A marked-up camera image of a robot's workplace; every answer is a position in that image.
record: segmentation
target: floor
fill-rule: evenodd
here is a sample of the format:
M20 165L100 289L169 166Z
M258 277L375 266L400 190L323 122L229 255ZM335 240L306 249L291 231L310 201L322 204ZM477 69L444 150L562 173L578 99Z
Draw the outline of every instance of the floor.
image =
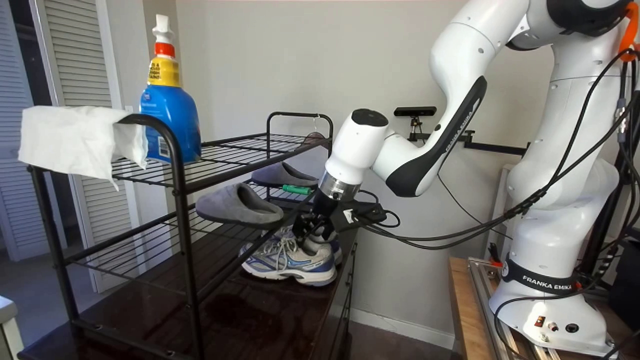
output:
M67 251L77 252L79 249L82 249L81 243ZM80 311L108 295L93 292L88 269L72 265L68 270ZM18 306L16 321L25 346L67 321L58 280L48 254L13 262L6 252L0 252L0 295L13 300Z
M349 323L351 360L449 360L451 350L360 323Z

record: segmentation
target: white cloth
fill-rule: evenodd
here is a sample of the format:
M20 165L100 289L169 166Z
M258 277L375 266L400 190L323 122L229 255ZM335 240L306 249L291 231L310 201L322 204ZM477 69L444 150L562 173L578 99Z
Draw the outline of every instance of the white cloth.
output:
M34 106L22 111L18 160L64 174L111 181L111 161L124 156L147 167L147 137L141 125L117 124L124 110L80 106Z

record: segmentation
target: green object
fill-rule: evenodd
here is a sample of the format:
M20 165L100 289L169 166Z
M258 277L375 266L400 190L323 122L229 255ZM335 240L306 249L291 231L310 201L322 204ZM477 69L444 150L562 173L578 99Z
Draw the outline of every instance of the green object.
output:
M311 188L295 185L282 185L282 190L290 193L299 193L302 195L309 195L311 193Z

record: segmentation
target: gray slipper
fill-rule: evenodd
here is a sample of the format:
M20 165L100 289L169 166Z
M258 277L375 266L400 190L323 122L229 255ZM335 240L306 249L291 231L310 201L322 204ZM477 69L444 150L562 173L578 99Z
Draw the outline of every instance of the gray slipper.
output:
M284 216L282 209L262 199L244 183L201 196L196 201L196 213L207 220L259 229L273 228Z
M295 185L315 188L318 179L303 174L291 165L280 162L254 171L251 174L254 183L267 186Z

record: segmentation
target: wire shelf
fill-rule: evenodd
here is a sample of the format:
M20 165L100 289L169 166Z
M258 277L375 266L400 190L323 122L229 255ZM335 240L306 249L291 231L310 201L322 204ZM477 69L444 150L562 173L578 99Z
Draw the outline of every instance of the wire shelf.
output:
M200 160L184 165L186 191L202 190L330 142L327 138L260 133L203 143ZM149 160L146 169L127 159L114 161L112 166L116 179L175 186L171 167L156 160Z
M310 199L308 195L289 193L251 182L248 184L263 199L277 202L283 207L293 207ZM195 279L196 288L199 290L235 260L245 243L255 242L263 235L262 230L245 225L221 224L201 218L195 212L195 205L189 207L189 224L194 273L198 274ZM184 263L178 236L177 218L172 217L144 233L71 263L185 295L186 284L180 271ZM152 277L146 274L151 268L154 269Z

